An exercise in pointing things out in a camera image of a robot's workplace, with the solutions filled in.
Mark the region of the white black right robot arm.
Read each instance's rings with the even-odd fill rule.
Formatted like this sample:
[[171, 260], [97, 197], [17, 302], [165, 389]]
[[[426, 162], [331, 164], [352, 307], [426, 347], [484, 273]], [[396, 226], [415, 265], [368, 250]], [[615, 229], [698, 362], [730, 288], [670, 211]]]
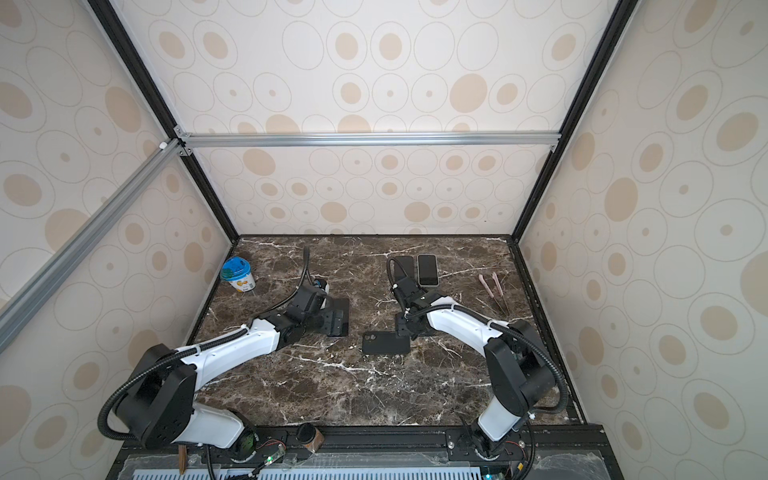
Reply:
[[493, 396], [472, 426], [480, 447], [501, 442], [531, 416], [554, 415], [567, 408], [565, 376], [526, 321], [486, 317], [410, 277], [394, 281], [391, 292], [411, 335], [443, 332], [485, 359]]

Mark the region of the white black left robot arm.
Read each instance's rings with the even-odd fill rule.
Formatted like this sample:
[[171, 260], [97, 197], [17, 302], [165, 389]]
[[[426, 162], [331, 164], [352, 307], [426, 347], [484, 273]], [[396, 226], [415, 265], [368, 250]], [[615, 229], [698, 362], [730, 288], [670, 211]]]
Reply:
[[198, 402], [198, 392], [224, 373], [297, 343], [307, 333], [344, 337], [346, 298], [333, 298], [319, 280], [301, 286], [283, 309], [264, 313], [238, 329], [203, 343], [149, 348], [129, 379], [105, 401], [97, 428], [111, 440], [137, 440], [146, 449], [204, 445], [243, 459], [257, 434], [241, 414]]

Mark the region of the black phone case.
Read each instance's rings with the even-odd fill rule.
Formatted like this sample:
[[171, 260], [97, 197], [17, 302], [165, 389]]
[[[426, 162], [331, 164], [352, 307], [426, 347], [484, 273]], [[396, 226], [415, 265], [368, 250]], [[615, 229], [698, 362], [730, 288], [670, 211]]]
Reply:
[[394, 331], [368, 331], [362, 336], [364, 355], [407, 355], [411, 339]]
[[412, 256], [396, 256], [393, 266], [394, 281], [397, 282], [406, 277], [416, 277], [414, 258]]

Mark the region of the white-edged smartphone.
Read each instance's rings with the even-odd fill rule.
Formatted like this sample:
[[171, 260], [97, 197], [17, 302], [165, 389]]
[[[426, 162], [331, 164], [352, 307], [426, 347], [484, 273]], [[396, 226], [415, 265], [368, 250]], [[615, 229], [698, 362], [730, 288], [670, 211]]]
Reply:
[[419, 284], [425, 288], [434, 288], [439, 285], [439, 273], [437, 257], [432, 254], [417, 256], [417, 269]]

